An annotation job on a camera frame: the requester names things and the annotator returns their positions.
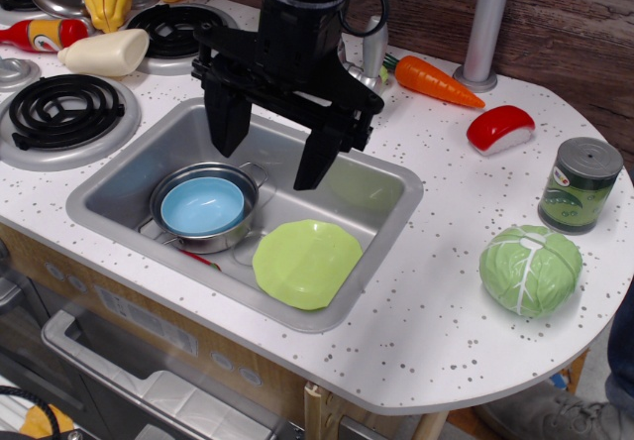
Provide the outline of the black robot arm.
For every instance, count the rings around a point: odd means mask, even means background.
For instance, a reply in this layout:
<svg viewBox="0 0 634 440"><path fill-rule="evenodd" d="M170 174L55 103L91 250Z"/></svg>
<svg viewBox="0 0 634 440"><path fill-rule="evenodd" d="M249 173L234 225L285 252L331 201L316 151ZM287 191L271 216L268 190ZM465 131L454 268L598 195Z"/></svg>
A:
<svg viewBox="0 0 634 440"><path fill-rule="evenodd" d="M258 105L309 129L294 187L318 187L337 155L362 150L380 96L345 68L339 55L350 0L263 0L259 26L248 32L202 25L192 74L201 82L213 146L230 156L249 133ZM374 30L386 24L379 0Z"/></svg>

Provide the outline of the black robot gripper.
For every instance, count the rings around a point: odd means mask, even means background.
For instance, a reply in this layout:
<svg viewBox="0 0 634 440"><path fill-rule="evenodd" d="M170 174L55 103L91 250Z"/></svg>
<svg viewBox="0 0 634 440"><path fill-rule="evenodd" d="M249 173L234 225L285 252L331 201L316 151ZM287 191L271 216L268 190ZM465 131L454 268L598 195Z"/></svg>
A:
<svg viewBox="0 0 634 440"><path fill-rule="evenodd" d="M193 74L204 88L213 146L228 158L247 137L261 106L311 132L295 190L318 187L339 152L363 149L381 98L340 63L343 33L356 37L350 0L262 0L254 32L202 24Z"/></svg>

